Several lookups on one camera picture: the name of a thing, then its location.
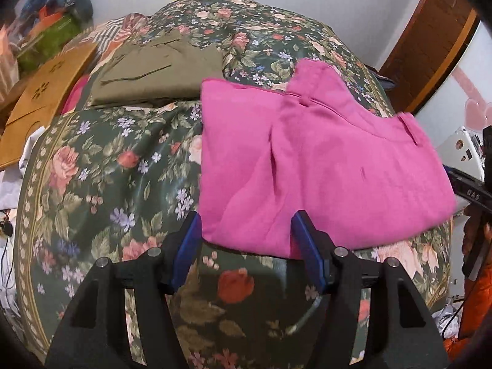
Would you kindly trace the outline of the orange sleeve forearm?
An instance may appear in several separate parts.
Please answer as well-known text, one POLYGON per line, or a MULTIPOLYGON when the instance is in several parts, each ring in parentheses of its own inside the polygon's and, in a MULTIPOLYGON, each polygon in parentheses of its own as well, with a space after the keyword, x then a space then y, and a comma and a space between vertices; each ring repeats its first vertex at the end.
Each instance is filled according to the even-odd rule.
POLYGON ((459 336, 446 339, 444 349, 450 361, 454 361, 469 343, 491 307, 491 264, 482 269, 477 279, 465 281, 465 305, 459 336))

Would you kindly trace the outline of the right hand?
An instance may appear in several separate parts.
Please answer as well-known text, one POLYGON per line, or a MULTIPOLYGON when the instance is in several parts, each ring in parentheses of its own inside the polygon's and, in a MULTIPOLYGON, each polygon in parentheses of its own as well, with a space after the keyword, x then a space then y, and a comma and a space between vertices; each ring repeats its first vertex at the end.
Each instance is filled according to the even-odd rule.
POLYGON ((491 213, 477 204, 470 204, 464 214, 468 220, 464 227, 462 273, 475 282, 483 266, 490 260, 491 213))

